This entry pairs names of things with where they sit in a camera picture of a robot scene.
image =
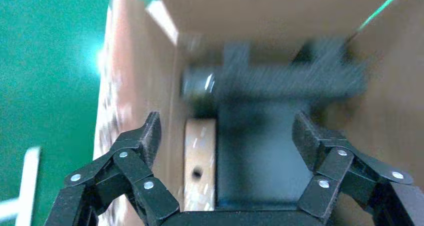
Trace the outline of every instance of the hole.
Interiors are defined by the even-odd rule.
[[[193,180],[199,181],[202,177],[203,171],[200,167],[195,167],[191,173]]]

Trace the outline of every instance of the metal screw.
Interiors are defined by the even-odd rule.
[[[79,179],[81,179],[81,174],[75,174],[75,175],[73,175],[72,177],[70,177],[70,180],[71,180],[72,182],[76,182],[76,181],[78,181]]]
[[[147,181],[144,183],[145,189],[151,189],[154,186],[152,181]]]
[[[323,188],[329,188],[330,187],[330,184],[327,180],[320,180],[320,181],[318,181],[318,184]]]
[[[404,176],[400,172],[391,172],[391,174],[393,175],[393,177],[398,178],[398,179],[404,178]]]
[[[128,156],[128,153],[127,152],[121,152],[119,154],[119,157],[126,157],[126,156]]]
[[[348,155],[348,153],[346,151],[343,151],[343,150],[338,150],[337,153],[341,156],[347,156]]]

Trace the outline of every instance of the wooden block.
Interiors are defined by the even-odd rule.
[[[215,207],[216,121],[189,119],[184,142],[184,211]]]

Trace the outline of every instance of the cardboard wall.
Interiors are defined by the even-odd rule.
[[[183,34],[200,33],[205,48],[251,38],[287,55],[309,37],[353,35],[384,1],[164,0],[177,27]],[[182,203],[183,133],[190,110],[180,98],[180,75],[190,51],[175,48],[144,8],[142,0],[117,0],[112,8],[110,66],[120,81],[117,104],[129,111],[118,125],[120,131],[134,129],[149,111],[160,111],[162,144],[153,172]],[[418,12],[423,9],[423,0],[397,0],[354,37],[355,53],[371,62],[369,89],[328,113],[354,146],[409,170],[422,188],[424,16]],[[336,211],[339,225],[372,225],[348,197],[340,198]],[[140,223],[132,209],[126,213],[125,223]]]
[[[255,40],[295,50],[305,38],[350,36],[385,0],[163,0],[180,32],[206,44]]]
[[[424,0],[396,0],[351,45],[369,61],[368,90],[328,109],[328,123],[359,150],[409,172],[424,188]],[[373,225],[370,214],[341,195],[336,225]]]

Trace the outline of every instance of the green surface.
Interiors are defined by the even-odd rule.
[[[359,27],[358,31],[362,30],[368,23],[370,23],[376,16],[378,16],[388,5],[390,5],[394,0],[385,1],[375,12],[373,12],[362,25]]]
[[[41,146],[33,225],[92,159],[108,3],[0,0],[0,200],[18,196],[25,151]]]

